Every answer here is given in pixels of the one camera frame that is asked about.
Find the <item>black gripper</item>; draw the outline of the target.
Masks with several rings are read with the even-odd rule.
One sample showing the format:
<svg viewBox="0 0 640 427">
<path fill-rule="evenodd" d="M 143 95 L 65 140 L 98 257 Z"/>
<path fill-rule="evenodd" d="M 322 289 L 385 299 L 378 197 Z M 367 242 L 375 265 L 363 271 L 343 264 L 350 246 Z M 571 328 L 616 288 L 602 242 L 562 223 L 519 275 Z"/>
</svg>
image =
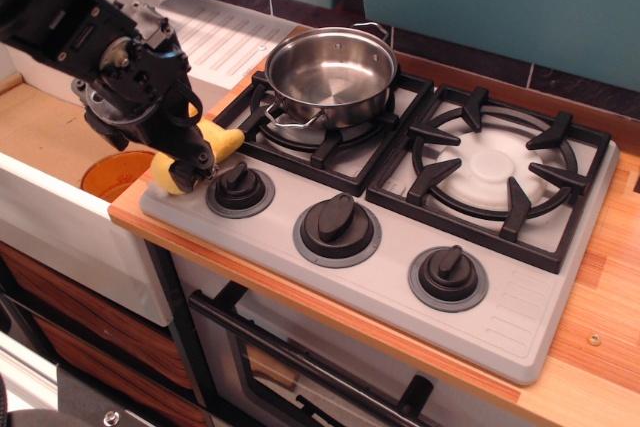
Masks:
<svg viewBox="0 0 640 427">
<path fill-rule="evenodd" d="M 136 2 L 88 4 L 72 19 L 72 76 L 99 97 L 85 101 L 90 125 L 118 149 L 130 142 L 154 148 L 154 126 L 168 114 L 171 179 L 184 193 L 211 179 L 217 165 L 198 126 L 202 103 L 169 20 Z"/>
</svg>

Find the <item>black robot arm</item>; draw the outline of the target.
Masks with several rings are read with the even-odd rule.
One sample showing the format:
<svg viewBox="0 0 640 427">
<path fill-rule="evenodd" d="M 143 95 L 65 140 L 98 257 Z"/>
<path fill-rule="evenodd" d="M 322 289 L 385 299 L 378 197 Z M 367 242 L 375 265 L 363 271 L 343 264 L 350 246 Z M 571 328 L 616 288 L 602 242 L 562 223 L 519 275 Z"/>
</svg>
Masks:
<svg viewBox="0 0 640 427">
<path fill-rule="evenodd" d="M 71 76 L 91 128 L 118 150 L 135 142 L 172 159 L 181 191 L 213 177 L 197 124 L 203 107 L 175 30 L 133 1 L 1 0 L 1 41 Z"/>
</svg>

